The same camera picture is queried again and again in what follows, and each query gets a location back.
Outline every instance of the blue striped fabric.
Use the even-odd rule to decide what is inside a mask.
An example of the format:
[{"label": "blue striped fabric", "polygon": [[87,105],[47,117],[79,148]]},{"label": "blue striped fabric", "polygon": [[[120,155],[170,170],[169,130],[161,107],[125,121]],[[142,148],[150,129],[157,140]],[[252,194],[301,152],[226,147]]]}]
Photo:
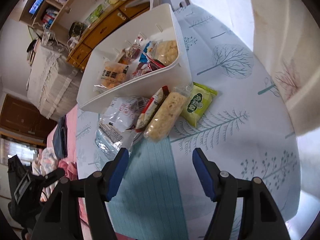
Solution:
[{"label": "blue striped fabric", "polygon": [[169,138],[134,148],[119,191],[108,203],[116,232],[139,240],[186,240],[188,231]]}]

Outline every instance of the green snack package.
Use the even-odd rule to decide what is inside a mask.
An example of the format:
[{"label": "green snack package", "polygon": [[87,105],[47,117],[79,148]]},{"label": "green snack package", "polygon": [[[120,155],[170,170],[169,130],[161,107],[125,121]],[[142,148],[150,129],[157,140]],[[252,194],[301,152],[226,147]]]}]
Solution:
[{"label": "green snack package", "polygon": [[189,124],[197,127],[197,122],[217,94],[218,92],[216,90],[193,82],[191,95],[187,100],[186,106],[183,108],[181,116],[184,117]]}]

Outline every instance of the floral tablecloth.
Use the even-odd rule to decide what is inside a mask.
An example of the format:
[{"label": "floral tablecloth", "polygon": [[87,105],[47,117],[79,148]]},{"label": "floral tablecloth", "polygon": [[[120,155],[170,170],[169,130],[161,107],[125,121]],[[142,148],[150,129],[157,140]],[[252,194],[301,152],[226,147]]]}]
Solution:
[{"label": "floral tablecloth", "polygon": [[[180,118],[170,135],[133,147],[117,195],[107,205],[116,232],[139,240],[202,239],[215,203],[204,195],[192,150],[236,178],[259,176],[284,220],[297,212],[300,163],[293,127],[279,92],[262,64],[228,28],[190,5],[175,12],[193,81],[219,91],[198,127]],[[98,114],[78,109],[76,152],[79,178],[107,161],[94,143]],[[237,202],[231,239],[242,212]]]}]

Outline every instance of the storage box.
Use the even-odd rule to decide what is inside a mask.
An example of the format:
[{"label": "storage box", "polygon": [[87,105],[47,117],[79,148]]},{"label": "storage box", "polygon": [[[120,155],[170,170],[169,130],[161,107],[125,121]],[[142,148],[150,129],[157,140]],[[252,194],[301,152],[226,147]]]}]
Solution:
[{"label": "storage box", "polygon": [[[111,61],[115,60],[118,52],[128,47],[127,41],[132,44],[139,33],[155,41],[175,39],[179,53],[177,59],[163,69],[129,80],[102,94],[94,92],[94,85],[100,71],[103,70],[106,58]],[[162,4],[141,14],[113,32],[92,51],[82,77],[77,102],[83,111],[101,113],[116,96],[151,98],[162,86],[167,85],[169,89],[172,89],[175,86],[187,86],[190,83],[189,61],[180,25],[171,6]]]}]

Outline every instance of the screw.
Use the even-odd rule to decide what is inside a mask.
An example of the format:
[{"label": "screw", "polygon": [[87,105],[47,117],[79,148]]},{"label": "screw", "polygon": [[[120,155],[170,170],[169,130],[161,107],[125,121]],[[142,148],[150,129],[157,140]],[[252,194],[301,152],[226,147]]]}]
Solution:
[{"label": "screw", "polygon": [[61,179],[60,179],[60,182],[62,183],[62,184],[65,184],[65,183],[67,183],[69,181],[69,179],[67,178],[67,177],[62,177]]},{"label": "screw", "polygon": [[101,171],[95,171],[95,172],[93,173],[93,176],[94,176],[95,178],[101,177],[101,176],[102,176],[102,172],[101,172]]},{"label": "screw", "polygon": [[253,181],[254,181],[255,183],[257,183],[257,184],[260,184],[260,183],[262,182],[261,179],[258,178],[258,177],[254,177],[254,178],[253,178]]},{"label": "screw", "polygon": [[221,171],[221,172],[220,172],[220,176],[221,176],[221,177],[224,177],[224,178],[227,178],[227,177],[229,177],[229,172],[227,172],[227,171]]}]

